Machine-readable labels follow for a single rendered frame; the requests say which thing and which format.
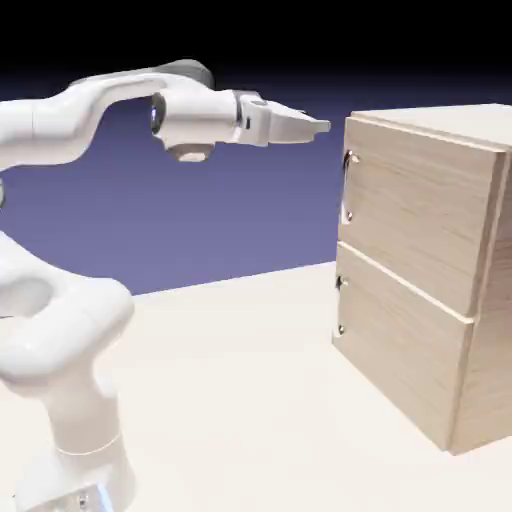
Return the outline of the light wood cabinet door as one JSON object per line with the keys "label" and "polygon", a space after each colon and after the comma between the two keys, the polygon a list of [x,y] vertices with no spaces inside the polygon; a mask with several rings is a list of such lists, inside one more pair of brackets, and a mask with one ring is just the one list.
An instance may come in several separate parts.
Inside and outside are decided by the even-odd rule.
{"label": "light wood cabinet door", "polygon": [[506,150],[351,116],[341,239],[463,316],[477,307]]}
{"label": "light wood cabinet door", "polygon": [[451,444],[474,321],[407,284],[345,243],[336,276],[345,333],[334,346],[435,445]]}

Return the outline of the light wood cabinet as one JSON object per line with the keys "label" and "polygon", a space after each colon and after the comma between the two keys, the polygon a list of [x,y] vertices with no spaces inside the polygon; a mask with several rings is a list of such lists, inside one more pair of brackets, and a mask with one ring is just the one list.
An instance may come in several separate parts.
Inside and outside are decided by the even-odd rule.
{"label": "light wood cabinet", "polygon": [[512,106],[351,113],[332,342],[438,448],[512,437]]}

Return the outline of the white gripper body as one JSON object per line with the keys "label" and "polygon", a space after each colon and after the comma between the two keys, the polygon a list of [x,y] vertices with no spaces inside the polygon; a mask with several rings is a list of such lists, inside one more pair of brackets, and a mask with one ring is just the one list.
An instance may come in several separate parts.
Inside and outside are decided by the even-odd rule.
{"label": "white gripper body", "polygon": [[275,144],[311,142],[315,137],[315,119],[309,115],[270,101],[270,128],[268,141]]}

